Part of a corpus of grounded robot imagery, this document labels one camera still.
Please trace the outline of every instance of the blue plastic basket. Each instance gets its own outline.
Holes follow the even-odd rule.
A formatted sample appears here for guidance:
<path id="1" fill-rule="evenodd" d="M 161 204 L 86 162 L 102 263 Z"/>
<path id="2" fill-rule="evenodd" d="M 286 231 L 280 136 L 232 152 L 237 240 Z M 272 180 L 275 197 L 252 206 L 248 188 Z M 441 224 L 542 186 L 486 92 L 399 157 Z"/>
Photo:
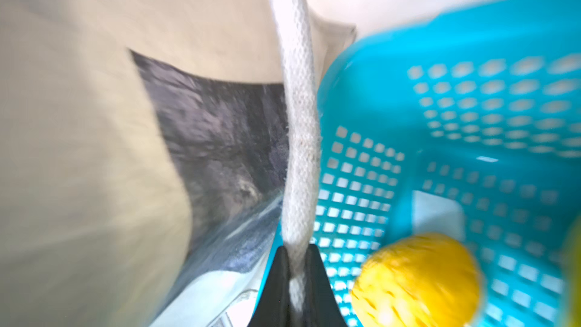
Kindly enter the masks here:
<path id="1" fill-rule="evenodd" d="M 341 313 L 361 263 L 412 232 L 412 193 L 459 202 L 481 326 L 559 325 L 581 209 L 581 0 L 506 0 L 348 48 L 318 94 L 313 243 Z"/>

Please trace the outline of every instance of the white rope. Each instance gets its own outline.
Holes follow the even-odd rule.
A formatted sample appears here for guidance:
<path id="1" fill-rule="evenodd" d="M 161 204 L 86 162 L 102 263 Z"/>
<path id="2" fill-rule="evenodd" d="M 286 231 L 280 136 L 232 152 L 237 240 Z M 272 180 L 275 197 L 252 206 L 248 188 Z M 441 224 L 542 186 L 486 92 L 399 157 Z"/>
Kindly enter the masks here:
<path id="1" fill-rule="evenodd" d="M 281 48 L 289 121 L 282 240 L 290 261 L 291 319 L 303 324 L 304 256 L 313 234 L 320 166 L 313 48 L 305 0 L 270 0 Z"/>

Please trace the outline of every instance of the laundry basket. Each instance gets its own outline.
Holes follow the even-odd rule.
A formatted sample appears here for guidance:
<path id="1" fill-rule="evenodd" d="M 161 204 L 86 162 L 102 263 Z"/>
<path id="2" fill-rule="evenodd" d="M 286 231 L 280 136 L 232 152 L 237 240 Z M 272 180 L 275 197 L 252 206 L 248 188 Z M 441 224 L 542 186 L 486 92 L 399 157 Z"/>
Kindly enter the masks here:
<path id="1" fill-rule="evenodd" d="M 457 201 L 481 326 L 559 325 L 581 210 L 581 2 L 505 0 L 357 42 L 318 93 L 312 243 L 349 326 L 368 255 L 412 233 L 415 192 Z"/>

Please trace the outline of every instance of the yellow object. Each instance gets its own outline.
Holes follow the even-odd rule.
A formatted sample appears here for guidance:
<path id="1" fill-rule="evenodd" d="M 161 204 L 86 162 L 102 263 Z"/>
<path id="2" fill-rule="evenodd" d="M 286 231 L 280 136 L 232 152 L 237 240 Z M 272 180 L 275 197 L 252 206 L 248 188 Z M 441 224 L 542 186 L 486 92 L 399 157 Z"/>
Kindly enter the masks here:
<path id="1" fill-rule="evenodd" d="M 351 291 L 364 327 L 463 327 L 480 294 L 475 260 L 461 243 L 439 233 L 382 248 L 365 262 Z"/>
<path id="2" fill-rule="evenodd" d="M 581 326 L 581 216 L 573 225 L 570 234 L 569 305 L 566 327 Z"/>

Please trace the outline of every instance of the yellow ball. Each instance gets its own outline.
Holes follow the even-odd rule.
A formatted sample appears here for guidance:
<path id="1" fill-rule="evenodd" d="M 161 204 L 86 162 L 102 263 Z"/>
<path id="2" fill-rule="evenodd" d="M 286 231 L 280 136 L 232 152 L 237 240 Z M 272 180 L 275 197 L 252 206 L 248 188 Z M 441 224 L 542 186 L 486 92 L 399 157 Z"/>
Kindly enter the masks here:
<path id="1" fill-rule="evenodd" d="M 463 327 L 479 307 L 479 270 L 469 251 L 439 233 L 382 248 L 351 291 L 365 327 Z"/>

